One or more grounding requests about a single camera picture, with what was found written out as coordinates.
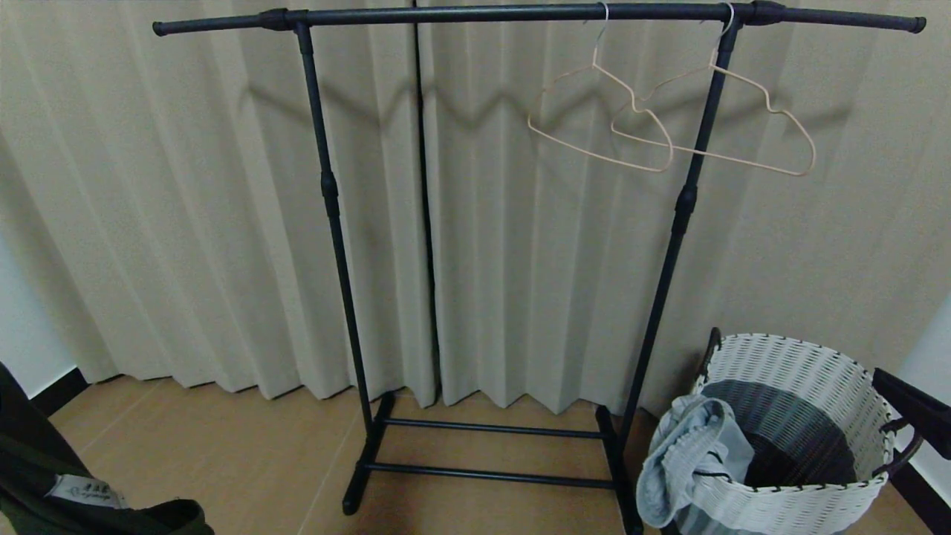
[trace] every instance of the light blue cloth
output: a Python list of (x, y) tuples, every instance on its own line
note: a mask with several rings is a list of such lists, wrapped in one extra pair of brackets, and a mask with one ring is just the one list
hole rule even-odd
[(650, 439), (650, 453), (637, 478), (637, 512), (663, 527), (692, 502), (695, 478), (727, 474), (742, 483), (753, 448), (721, 400), (690, 394), (673, 400)]

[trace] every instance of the horizontal rack bar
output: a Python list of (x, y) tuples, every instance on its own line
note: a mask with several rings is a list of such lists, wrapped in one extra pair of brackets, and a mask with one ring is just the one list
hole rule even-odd
[[(726, 22), (730, 10), (724, 4), (609, 4), (611, 20), (719, 20)], [(878, 13), (835, 10), (801, 10), (775, 2), (733, 4), (735, 20), (747, 26), (781, 22), (856, 26), (918, 33), (924, 17), (902, 17)], [(299, 23), (308, 26), (349, 26), (366, 24), (424, 24), (460, 22), (513, 22), (604, 19), (605, 8), (598, 3), (513, 6), (448, 6), (433, 8), (384, 8), (370, 10), (270, 10), (256, 15), (156, 22), (157, 35), (192, 31), (267, 28), (293, 30)]]
[(542, 485), (584, 486), (587, 488), (614, 488), (611, 480), (568, 478), (559, 476), (539, 476), (534, 474), (516, 474), (512, 472), (490, 472), (486, 470), (464, 470), (461, 468), (437, 468), (434, 466), (397, 465), (393, 463), (367, 463), (363, 467), (380, 472), (398, 472), (403, 474), (423, 474), (432, 476), (451, 476), (519, 483), (538, 483)]
[(575, 439), (610, 438), (598, 431), (574, 431), (571, 429), (550, 429), (545, 427), (486, 426), (482, 424), (464, 424), (461, 422), (437, 422), (433, 420), (407, 420), (405, 418), (386, 418), (388, 426), (435, 427), (438, 429), (463, 429), (469, 431), (488, 431), (491, 433), (513, 433), (516, 435), (542, 435), (549, 437), (569, 437)]

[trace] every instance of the clothing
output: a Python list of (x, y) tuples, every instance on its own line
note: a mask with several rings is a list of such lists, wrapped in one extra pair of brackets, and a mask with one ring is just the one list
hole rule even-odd
[(191, 500), (127, 508), (93, 478), (2, 364), (0, 512), (19, 535), (214, 535)]
[(646, 524), (663, 527), (690, 505), (695, 478), (742, 483), (752, 460), (753, 448), (726, 402), (702, 394), (679, 397), (650, 439), (637, 478), (637, 512)]

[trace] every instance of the tile floor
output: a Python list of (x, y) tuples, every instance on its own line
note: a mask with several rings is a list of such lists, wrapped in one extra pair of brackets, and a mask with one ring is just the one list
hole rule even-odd
[[(394, 415), (596, 430), (593, 406), (584, 402), (554, 416), (528, 398), (501, 409), (480, 394), (425, 410), (402, 395)], [(132, 506), (194, 498), (222, 535), (622, 533), (606, 490), (387, 473), (374, 473), (360, 511), (343, 516), (340, 499), (364, 436), (352, 389), (324, 401), (299, 389), (268, 402), (255, 389), (229, 394), (213, 385), (184, 389), (168, 379), (123, 377), (91, 386), (51, 420)], [(650, 437), (651, 423), (638, 421), (638, 431)], [(635, 442), (629, 466), (639, 466), (646, 451), (646, 440)], [(608, 477), (596, 441), (527, 435), (392, 427), (378, 458)], [(891, 487), (849, 531), (927, 532)], [(5, 521), (0, 533), (11, 534)]]

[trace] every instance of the white label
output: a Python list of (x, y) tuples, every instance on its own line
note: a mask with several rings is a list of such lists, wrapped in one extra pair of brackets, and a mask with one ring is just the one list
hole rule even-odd
[(83, 505), (128, 509), (123, 495), (116, 492), (108, 483), (71, 474), (56, 476), (56, 485), (47, 492), (44, 498), (49, 496)]

